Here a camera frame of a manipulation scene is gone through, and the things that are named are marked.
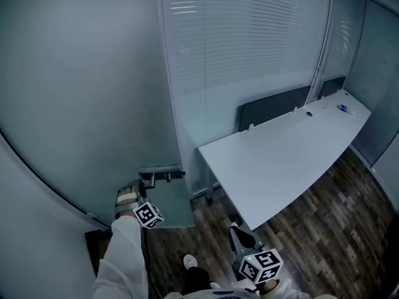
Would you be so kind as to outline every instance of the table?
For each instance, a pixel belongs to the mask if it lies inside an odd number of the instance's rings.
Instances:
[[[355,114],[340,111],[338,104]],[[199,151],[253,230],[315,183],[369,116],[365,106],[341,90]]]

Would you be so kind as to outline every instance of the white jacket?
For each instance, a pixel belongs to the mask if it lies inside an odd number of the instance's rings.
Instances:
[[[140,224],[137,219],[122,216],[112,223],[113,236],[100,260],[94,283],[94,299],[147,299],[148,282],[141,246]],[[259,299],[259,295],[241,288],[220,288],[181,295],[172,292],[165,299]],[[280,280],[278,286],[262,299],[311,299],[306,293],[291,288],[290,280]],[[334,299],[325,295],[316,299]]]

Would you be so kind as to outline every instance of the black cable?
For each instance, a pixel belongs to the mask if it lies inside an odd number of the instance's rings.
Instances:
[[[155,290],[155,286],[152,283],[151,276],[150,276],[151,256],[150,256],[150,251],[148,250],[148,240],[147,240],[147,230],[146,230],[146,228],[143,229],[143,239],[144,239],[145,254],[146,254],[146,257],[147,257],[147,260],[145,262],[145,268],[147,270],[148,283],[152,287],[152,290],[155,293],[155,296],[157,297],[157,299],[160,299],[160,297],[158,296],[158,292],[156,292],[156,290]]]

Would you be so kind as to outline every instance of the white shoe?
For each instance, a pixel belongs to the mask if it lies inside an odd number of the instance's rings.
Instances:
[[[212,288],[212,289],[219,289],[219,288],[221,288],[217,282],[211,282],[210,285],[211,285],[211,288]]]
[[[192,255],[185,255],[183,258],[183,265],[188,270],[191,267],[198,267],[198,262]]]

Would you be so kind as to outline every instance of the white strap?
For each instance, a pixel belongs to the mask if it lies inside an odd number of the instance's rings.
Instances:
[[[135,192],[131,192],[130,194],[119,196],[117,199],[117,204],[119,204],[119,202],[126,201],[127,199],[133,199],[133,198],[137,198],[137,195]]]

